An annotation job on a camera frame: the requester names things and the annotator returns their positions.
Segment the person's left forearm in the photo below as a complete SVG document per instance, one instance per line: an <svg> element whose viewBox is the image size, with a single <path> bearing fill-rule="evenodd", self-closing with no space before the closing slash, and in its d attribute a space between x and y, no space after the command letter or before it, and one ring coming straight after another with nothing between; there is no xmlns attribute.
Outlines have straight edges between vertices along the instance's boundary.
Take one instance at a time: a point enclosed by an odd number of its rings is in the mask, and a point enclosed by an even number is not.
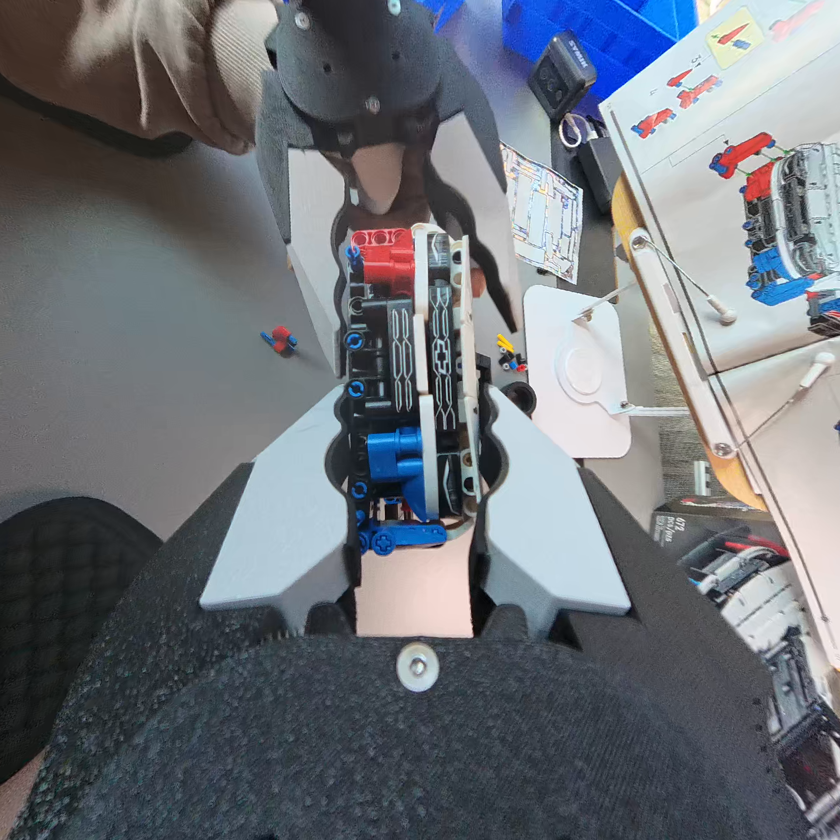
<svg viewBox="0 0 840 840"><path fill-rule="evenodd" d="M140 154L246 154L276 24L267 1L2 1L2 95Z"/></svg>

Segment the small black screen device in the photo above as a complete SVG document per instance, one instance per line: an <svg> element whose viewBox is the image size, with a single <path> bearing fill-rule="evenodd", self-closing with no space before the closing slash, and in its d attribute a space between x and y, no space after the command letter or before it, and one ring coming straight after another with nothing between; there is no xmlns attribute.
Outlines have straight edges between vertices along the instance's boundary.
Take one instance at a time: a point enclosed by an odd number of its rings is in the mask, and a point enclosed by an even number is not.
<svg viewBox="0 0 840 840"><path fill-rule="evenodd" d="M552 123L574 110L597 79L585 48L570 29L553 36L528 75L528 87Z"/></svg>

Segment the black office chair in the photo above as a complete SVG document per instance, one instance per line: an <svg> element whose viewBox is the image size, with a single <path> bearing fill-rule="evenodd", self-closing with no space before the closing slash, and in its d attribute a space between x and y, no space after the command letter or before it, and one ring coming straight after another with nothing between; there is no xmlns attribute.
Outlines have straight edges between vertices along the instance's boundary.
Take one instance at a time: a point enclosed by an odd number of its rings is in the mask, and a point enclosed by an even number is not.
<svg viewBox="0 0 840 840"><path fill-rule="evenodd" d="M89 497L44 501L2 522L2 783L46 746L92 640L162 543Z"/></svg>

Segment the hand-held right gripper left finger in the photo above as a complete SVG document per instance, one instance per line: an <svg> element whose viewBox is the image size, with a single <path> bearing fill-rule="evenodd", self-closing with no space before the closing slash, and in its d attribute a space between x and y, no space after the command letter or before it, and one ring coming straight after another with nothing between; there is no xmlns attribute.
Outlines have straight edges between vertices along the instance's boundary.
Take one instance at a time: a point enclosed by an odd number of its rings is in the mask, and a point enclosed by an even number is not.
<svg viewBox="0 0 840 840"><path fill-rule="evenodd" d="M334 387L252 461L198 600L205 611L268 606L299 635L315 605L351 587L350 507L329 472L336 446L347 442L342 397Z"/></svg>

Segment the brick-built race car model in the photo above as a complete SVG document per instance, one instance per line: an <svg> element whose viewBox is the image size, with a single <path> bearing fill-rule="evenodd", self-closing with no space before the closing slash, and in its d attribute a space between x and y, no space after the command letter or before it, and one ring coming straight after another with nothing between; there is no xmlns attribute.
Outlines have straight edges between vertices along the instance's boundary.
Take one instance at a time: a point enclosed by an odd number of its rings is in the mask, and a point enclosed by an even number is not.
<svg viewBox="0 0 840 840"><path fill-rule="evenodd" d="M436 549L481 501L480 372L469 239L435 224L352 234L346 404L362 553Z"/></svg>

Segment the black power adapter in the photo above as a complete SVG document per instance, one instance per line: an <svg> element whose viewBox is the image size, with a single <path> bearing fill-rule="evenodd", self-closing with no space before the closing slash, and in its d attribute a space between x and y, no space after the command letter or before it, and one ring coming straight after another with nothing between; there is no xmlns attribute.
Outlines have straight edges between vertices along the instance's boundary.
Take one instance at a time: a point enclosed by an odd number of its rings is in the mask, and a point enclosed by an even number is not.
<svg viewBox="0 0 840 840"><path fill-rule="evenodd" d="M580 145L576 156L595 204L603 215L609 214L614 188L623 174L623 166L612 140L606 136L595 136Z"/></svg>

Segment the printed car model box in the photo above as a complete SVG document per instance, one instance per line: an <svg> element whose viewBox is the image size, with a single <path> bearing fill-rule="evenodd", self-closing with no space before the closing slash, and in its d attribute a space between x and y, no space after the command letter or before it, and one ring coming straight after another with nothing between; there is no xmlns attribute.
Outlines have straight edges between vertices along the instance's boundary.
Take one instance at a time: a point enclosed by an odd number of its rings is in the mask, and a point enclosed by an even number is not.
<svg viewBox="0 0 840 840"><path fill-rule="evenodd" d="M762 659L784 781L810 836L838 838L838 671L770 514L730 497L684 497L655 509L649 531Z"/></svg>

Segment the open instruction booklet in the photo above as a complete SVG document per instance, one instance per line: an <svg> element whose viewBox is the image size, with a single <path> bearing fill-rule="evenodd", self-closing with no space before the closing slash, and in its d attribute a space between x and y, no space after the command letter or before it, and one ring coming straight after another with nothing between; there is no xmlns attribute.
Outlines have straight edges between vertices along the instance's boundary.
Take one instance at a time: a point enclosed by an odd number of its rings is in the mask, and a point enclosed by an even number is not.
<svg viewBox="0 0 840 840"><path fill-rule="evenodd" d="M624 234L721 482L838 669L839 3L729 2L602 106Z"/></svg>

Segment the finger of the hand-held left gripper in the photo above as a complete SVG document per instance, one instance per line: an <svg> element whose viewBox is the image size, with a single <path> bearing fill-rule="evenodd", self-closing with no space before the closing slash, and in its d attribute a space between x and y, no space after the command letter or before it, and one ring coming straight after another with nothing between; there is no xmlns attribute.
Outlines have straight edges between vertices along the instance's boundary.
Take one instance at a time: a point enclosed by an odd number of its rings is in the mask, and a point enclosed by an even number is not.
<svg viewBox="0 0 840 840"><path fill-rule="evenodd" d="M349 190L342 174L316 150L289 150L288 173L291 266L323 354L342 379L342 321L334 296L343 270L334 237Z"/></svg>
<svg viewBox="0 0 840 840"><path fill-rule="evenodd" d="M467 117L437 126L425 160L425 192L434 218L456 222L482 269L486 290L511 333L520 330L520 281L507 197L507 178L495 129L488 143Z"/></svg>

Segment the person's left hand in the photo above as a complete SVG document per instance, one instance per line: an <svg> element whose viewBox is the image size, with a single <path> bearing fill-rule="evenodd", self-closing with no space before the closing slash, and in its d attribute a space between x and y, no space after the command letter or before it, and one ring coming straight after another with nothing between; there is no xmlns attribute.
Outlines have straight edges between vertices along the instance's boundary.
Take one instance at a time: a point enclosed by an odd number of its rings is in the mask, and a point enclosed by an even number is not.
<svg viewBox="0 0 840 840"><path fill-rule="evenodd" d="M357 150L351 158L359 202L349 212L353 230L409 228L432 213L424 185L427 150L384 143Z"/></svg>

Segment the shiny sticker sheet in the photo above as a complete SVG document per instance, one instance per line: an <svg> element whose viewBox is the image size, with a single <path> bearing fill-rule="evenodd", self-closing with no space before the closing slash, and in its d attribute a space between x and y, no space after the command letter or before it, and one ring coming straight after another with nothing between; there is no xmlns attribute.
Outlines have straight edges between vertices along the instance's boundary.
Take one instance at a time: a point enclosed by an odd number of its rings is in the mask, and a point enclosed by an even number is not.
<svg viewBox="0 0 840 840"><path fill-rule="evenodd" d="M575 285L583 229L583 192L560 173L500 143L517 257Z"/></svg>

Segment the blue plastic bin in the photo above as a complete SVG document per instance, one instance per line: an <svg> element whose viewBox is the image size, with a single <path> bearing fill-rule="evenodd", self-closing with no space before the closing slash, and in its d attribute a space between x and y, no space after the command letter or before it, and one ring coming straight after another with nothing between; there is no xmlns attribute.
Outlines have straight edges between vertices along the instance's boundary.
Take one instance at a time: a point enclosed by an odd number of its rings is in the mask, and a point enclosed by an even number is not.
<svg viewBox="0 0 840 840"><path fill-rule="evenodd" d="M551 38L570 30L597 70L618 87L698 24L692 1L504 1L502 42L535 65Z"/></svg>

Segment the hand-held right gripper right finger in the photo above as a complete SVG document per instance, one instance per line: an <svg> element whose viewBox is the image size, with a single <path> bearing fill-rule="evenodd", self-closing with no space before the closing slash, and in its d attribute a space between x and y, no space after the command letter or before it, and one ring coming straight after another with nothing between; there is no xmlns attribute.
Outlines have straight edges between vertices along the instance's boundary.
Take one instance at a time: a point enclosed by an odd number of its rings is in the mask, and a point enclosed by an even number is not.
<svg viewBox="0 0 840 840"><path fill-rule="evenodd" d="M509 397L479 399L483 490L471 583L494 606L521 611L533 639L561 612L624 616L631 599L581 471Z"/></svg>

